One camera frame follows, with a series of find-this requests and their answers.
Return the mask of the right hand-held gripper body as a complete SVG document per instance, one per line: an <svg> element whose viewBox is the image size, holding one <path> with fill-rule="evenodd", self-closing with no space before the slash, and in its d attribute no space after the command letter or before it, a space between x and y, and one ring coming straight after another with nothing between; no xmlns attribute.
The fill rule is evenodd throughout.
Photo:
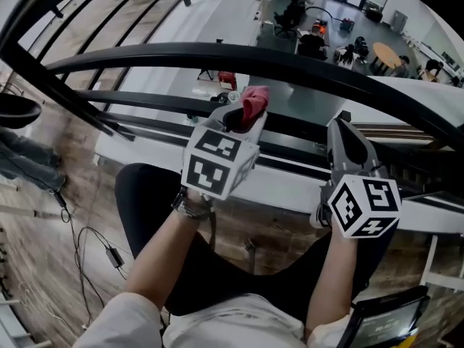
<svg viewBox="0 0 464 348"><path fill-rule="evenodd" d="M399 222L397 182L385 167L333 173L320 193L318 227L337 225L344 238L378 238Z"/></svg>

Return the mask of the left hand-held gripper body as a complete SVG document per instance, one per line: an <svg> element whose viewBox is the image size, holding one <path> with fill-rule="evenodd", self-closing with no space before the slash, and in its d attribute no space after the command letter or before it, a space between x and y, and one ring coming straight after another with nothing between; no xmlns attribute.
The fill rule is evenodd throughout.
<svg viewBox="0 0 464 348"><path fill-rule="evenodd" d="M225 200L247 179L260 147L231 132L208 128L206 121L195 127L183 154L183 186Z"/></svg>

